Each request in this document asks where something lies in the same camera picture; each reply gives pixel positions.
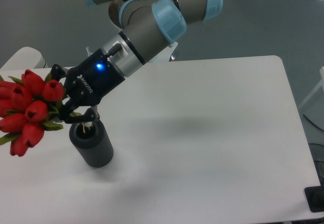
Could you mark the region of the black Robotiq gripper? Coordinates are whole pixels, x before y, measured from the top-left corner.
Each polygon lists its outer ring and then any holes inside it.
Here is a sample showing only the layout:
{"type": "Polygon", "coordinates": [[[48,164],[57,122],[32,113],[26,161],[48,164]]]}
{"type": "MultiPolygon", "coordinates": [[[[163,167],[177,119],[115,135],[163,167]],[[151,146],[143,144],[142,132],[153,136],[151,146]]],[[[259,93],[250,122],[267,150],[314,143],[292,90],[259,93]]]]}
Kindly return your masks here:
{"type": "Polygon", "coordinates": [[[54,64],[50,74],[58,82],[66,77],[64,88],[69,100],[58,109],[58,118],[67,124],[100,120],[96,105],[125,80],[102,49],[69,70],[54,64]],[[76,111],[80,106],[87,106],[83,113],[76,111]]]}

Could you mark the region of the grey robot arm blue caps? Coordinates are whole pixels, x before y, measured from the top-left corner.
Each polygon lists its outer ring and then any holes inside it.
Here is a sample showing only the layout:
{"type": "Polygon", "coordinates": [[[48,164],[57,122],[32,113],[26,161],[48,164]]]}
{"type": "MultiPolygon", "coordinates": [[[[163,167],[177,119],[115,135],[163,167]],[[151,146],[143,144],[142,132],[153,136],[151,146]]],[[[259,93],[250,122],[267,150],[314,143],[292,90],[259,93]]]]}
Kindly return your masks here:
{"type": "Polygon", "coordinates": [[[68,101],[52,122],[68,124],[99,119],[96,106],[125,78],[182,36],[192,23],[213,18],[223,0],[85,0],[90,5],[122,1],[117,12],[120,32],[80,65],[64,69],[55,64],[51,76],[64,79],[68,101]]]}

